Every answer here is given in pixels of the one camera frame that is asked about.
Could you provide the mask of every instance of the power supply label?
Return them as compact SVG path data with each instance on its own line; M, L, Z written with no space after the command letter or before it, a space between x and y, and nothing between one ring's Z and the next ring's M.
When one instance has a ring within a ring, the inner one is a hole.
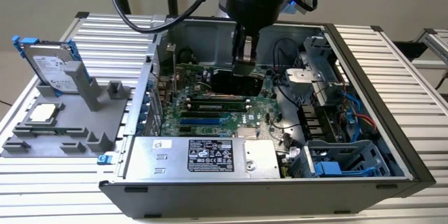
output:
M192 173L233 172L231 140L189 140L188 171Z

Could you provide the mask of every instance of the gray plastic part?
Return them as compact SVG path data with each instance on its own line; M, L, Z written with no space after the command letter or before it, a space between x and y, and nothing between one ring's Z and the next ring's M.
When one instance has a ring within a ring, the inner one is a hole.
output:
M112 142L104 133L100 138L96 138L93 132L91 132L87 136L87 146L92 152L103 153L109 150Z
M57 121L56 121L56 117L57 117L57 113L59 111L61 111L65 108L64 103L45 103L45 104L53 104L55 108L56 108L56 113L55 113L55 117L49 119L48 122L32 122L29 119L31 114L28 114L25 116L25 119L23 120L24 125L27 126L55 126Z
M85 67L81 61L69 61L64 67L64 72L73 79L77 92L84 98L87 106L89 107L91 111L97 111L100 109L100 103L96 99L96 92L91 91L91 84L84 70Z
M67 134L71 136L71 137L87 137L88 134L89 134L89 130L87 128L84 128L83 130L80 131L76 131L76 130L68 130L67 131Z
M49 131L53 129L67 129L65 135L53 134L31 134L33 127L25 125L23 122L16 126L19 128L17 134L11 139L15 142L25 141L32 147L25 153L11 153L7 150L1 152L1 157L97 157L100 153L91 151L87 147L87 135L93 132L95 136L103 136L105 133L109 139L111 151L113 149L113 142L116 140L123 113L127 107L127 99L111 100L105 86L100 86L101 94L97 97L100 103L100 110L92 112L85 104L83 97L77 94L63 94L60 97L37 97L27 117L29 117L36 106L43 103L64 103L64 110L57 112L56 125L48 127ZM124 86L127 96L129 96L131 88ZM85 147L83 153L65 153L60 149L61 143L80 141Z
M31 132L31 130L17 130L13 129L12 133L17 136L17 137L35 137L36 134Z
M91 92L95 95L95 97L99 97L99 95L101 94L101 88L100 85L97 84L96 78L92 78L91 81Z
M83 153L85 152L85 146L80 141L77 142L63 142L60 146L64 153Z
M127 93L123 88L121 81L109 81L107 86L107 93L112 100L121 100L127 98Z
M31 148L25 141L11 141L11 139L5 141L1 147L7 152L11 153L27 153L27 149Z
M25 125L29 126L55 126L57 123L55 118L49 119L49 122L24 122Z
M43 97L57 97L55 89L51 86L36 86Z

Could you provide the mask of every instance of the hard drive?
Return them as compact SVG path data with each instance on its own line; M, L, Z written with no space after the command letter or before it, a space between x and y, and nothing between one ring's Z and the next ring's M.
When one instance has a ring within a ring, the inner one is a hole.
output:
M20 56L28 61L41 85L52 86L56 93L77 93L72 78L65 74L64 67L69 61L83 61L75 42L40 41L37 38L15 36L12 41Z

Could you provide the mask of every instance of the red cable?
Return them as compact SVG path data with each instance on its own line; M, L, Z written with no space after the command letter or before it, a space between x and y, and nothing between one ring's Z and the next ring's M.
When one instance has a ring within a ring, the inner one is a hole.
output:
M376 123L367 115L361 115L361 114L353 114L353 115L368 120L373 124L373 131L376 131Z

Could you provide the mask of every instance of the sticker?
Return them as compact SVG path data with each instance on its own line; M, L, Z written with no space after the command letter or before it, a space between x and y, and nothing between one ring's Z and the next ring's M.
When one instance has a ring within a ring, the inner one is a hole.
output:
M171 146L172 146L172 140L155 140L152 144L153 149L169 149Z
M35 62L49 83L61 92L77 92L73 79L65 74L65 63L55 56L35 56Z
M233 172L232 140L189 140L188 171Z

